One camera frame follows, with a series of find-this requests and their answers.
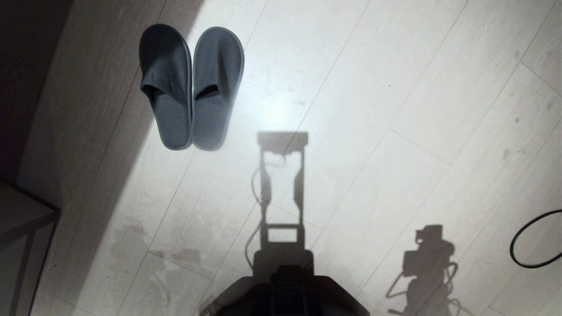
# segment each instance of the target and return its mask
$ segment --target cable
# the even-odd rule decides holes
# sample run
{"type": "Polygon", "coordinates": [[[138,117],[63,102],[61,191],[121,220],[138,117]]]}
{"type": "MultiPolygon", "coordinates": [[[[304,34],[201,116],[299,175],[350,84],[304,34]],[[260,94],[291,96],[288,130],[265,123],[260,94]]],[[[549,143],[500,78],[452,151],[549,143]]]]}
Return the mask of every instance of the cable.
{"type": "Polygon", "coordinates": [[[511,259],[517,263],[518,265],[520,265],[523,268],[527,268],[527,269],[537,269],[537,268],[541,268],[544,267],[545,265],[549,265],[555,261],[557,261],[558,259],[562,258],[562,252],[559,253],[557,256],[555,256],[554,258],[545,261],[543,263],[539,263],[539,264],[524,264],[521,263],[519,261],[517,261],[517,259],[515,258],[515,254],[513,253],[513,248],[515,246],[515,241],[517,241],[517,238],[519,238],[519,235],[521,235],[522,232],[525,231],[525,229],[527,229],[529,226],[531,226],[532,224],[534,224],[535,222],[541,220],[542,218],[545,218],[549,215],[552,214],[556,214],[556,213],[562,213],[562,210],[556,210],[556,211],[550,211],[548,213],[544,213],[538,217],[536,217],[535,219],[531,220],[529,223],[525,224],[525,226],[523,226],[519,232],[517,232],[517,234],[515,234],[515,237],[513,237],[513,240],[511,241],[511,245],[509,246],[509,254],[511,255],[511,259]]]}

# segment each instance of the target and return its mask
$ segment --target laminate floor plank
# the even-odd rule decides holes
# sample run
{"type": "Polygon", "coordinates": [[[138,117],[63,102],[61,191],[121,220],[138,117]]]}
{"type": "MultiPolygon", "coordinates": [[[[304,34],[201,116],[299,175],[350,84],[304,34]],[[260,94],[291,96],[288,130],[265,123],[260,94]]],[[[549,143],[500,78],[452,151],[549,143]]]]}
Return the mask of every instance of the laminate floor plank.
{"type": "Polygon", "coordinates": [[[191,315],[210,282],[148,252],[119,315],[191,315]]]}
{"type": "Polygon", "coordinates": [[[559,119],[560,96],[524,65],[518,66],[439,185],[415,216],[405,219],[409,224],[404,233],[397,241],[388,241],[394,246],[359,294],[359,301],[371,311],[404,308],[403,297],[389,300],[387,291],[401,273],[403,259],[413,260],[406,259],[404,251],[421,248],[416,236],[423,236],[427,225],[442,227],[438,240],[440,245],[454,245],[454,254],[448,254],[451,261],[462,258],[559,119]]]}
{"type": "Polygon", "coordinates": [[[553,4],[553,0],[469,1],[392,129],[453,163],[553,4]]]}
{"type": "Polygon", "coordinates": [[[17,185],[61,209],[35,296],[48,313],[72,237],[164,1],[74,1],[45,78],[17,185]]]}
{"type": "MultiPolygon", "coordinates": [[[[203,32],[213,23],[213,19],[202,19],[199,13],[218,19],[218,13],[211,12],[216,4],[198,7],[201,2],[172,2],[170,5],[178,11],[189,10],[191,20],[163,15],[159,22],[177,25],[189,42],[197,40],[197,30],[203,32]]],[[[256,12],[254,21],[257,21],[261,2],[248,2],[247,6],[246,9],[256,12]]],[[[243,19],[241,14],[223,12],[223,25],[228,26],[230,21],[234,25],[255,24],[251,19],[243,19]]],[[[246,34],[241,35],[247,38],[250,32],[247,28],[246,34]]],[[[118,313],[195,153],[194,146],[183,151],[164,147],[148,99],[139,89],[141,78],[142,73],[138,71],[57,290],[59,297],[96,315],[118,313]]]]}
{"type": "Polygon", "coordinates": [[[316,273],[357,295],[447,168],[388,132],[312,247],[316,273]]]}
{"type": "MultiPolygon", "coordinates": [[[[464,4],[369,2],[299,126],[310,139],[303,188],[306,221],[325,227],[464,4]]],[[[273,190],[271,203],[293,212],[288,184],[273,190]]]]}
{"type": "MultiPolygon", "coordinates": [[[[528,249],[531,255],[527,257],[527,262],[543,262],[562,252],[561,217],[558,215],[558,218],[552,219],[552,222],[545,220],[545,223],[538,225],[537,229],[543,230],[544,237],[534,249],[528,249]]],[[[560,271],[562,271],[560,260],[539,269],[520,268],[504,290],[496,296],[490,307],[507,316],[538,314],[550,304],[553,295],[560,292],[560,284],[562,284],[560,271]]]]}
{"type": "MultiPolygon", "coordinates": [[[[256,188],[254,196],[251,187],[259,167],[258,134],[296,131],[365,6],[267,3],[244,52],[226,140],[215,152],[196,152],[152,252],[205,277],[215,275],[261,192],[256,188]]],[[[280,134],[268,146],[282,153],[290,136],[280,134]]]]}
{"type": "Polygon", "coordinates": [[[50,316],[93,316],[85,310],[81,310],[76,306],[69,304],[58,297],[53,299],[53,304],[51,305],[50,316]]]}
{"type": "Polygon", "coordinates": [[[554,293],[537,316],[552,316],[560,314],[562,314],[562,287],[554,293]]]}
{"type": "Polygon", "coordinates": [[[561,2],[558,0],[522,59],[524,64],[558,93],[562,93],[561,12],[561,2]]]}
{"type": "Polygon", "coordinates": [[[200,305],[200,314],[207,315],[207,313],[216,312],[221,307],[233,303],[253,286],[268,282],[271,274],[276,272],[277,267],[281,264],[300,265],[307,256],[306,249],[310,249],[321,232],[319,228],[305,222],[303,224],[305,247],[302,249],[285,248],[284,251],[279,251],[274,244],[263,243],[267,241],[297,242],[294,239],[296,231],[272,230],[269,232],[268,238],[264,231],[266,226],[260,222],[263,209],[265,209],[268,224],[298,224],[298,217],[266,201],[260,200],[256,203],[205,293],[200,305]]]}
{"type": "Polygon", "coordinates": [[[191,51],[199,36],[213,26],[231,30],[246,45],[267,0],[168,0],[159,22],[173,26],[191,51]]]}
{"type": "MultiPolygon", "coordinates": [[[[452,278],[453,291],[447,300],[457,299],[464,308],[470,310],[474,315],[479,315],[492,304],[494,297],[508,288],[512,288],[509,283],[513,277],[529,272],[518,267],[506,253],[509,250],[511,239],[523,225],[545,211],[562,208],[560,199],[562,191],[561,133],[559,123],[511,194],[494,213],[492,219],[466,253],[457,259],[459,272],[452,278]]],[[[559,222],[560,218],[560,216],[555,216],[539,222],[525,231],[515,244],[516,257],[521,262],[537,263],[549,259],[546,258],[548,256],[554,256],[552,241],[549,246],[545,246],[543,243],[545,243],[545,234],[549,226],[553,225],[553,222],[559,222]],[[540,258],[537,258],[536,255],[533,257],[532,252],[536,249],[541,249],[545,253],[540,258]]],[[[546,276],[550,275],[553,279],[561,280],[562,278],[556,273],[556,269],[545,270],[545,273],[546,276]]],[[[541,285],[534,282],[526,284],[528,284],[529,293],[541,292],[539,289],[541,285]]],[[[531,306],[535,304],[537,298],[533,295],[521,294],[517,297],[506,297],[504,300],[504,304],[531,306]]],[[[446,302],[439,299],[432,300],[432,304],[427,307],[428,312],[435,310],[439,304],[446,304],[446,302]]],[[[511,311],[496,307],[492,306],[500,313],[508,312],[505,315],[512,315],[511,311]]]]}
{"type": "Polygon", "coordinates": [[[493,309],[486,309],[486,311],[484,312],[484,314],[482,314],[482,316],[504,316],[498,312],[496,312],[493,309]]]}

